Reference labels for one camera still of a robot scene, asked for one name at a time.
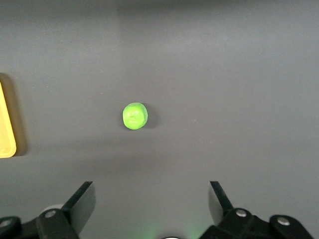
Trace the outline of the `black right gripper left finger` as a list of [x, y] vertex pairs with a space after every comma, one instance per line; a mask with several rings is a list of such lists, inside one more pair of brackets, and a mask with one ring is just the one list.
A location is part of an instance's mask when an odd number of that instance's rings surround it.
[[62, 205], [44, 210], [22, 223], [17, 216], [0, 219], [2, 239], [78, 239], [96, 206], [95, 186], [84, 182]]

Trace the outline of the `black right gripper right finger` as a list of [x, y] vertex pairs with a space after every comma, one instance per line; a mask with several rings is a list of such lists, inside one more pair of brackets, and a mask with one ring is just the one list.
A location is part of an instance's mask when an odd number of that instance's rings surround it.
[[217, 181], [210, 182], [209, 210], [214, 224], [201, 239], [312, 239], [295, 218], [272, 215], [264, 221], [243, 208], [235, 208]]

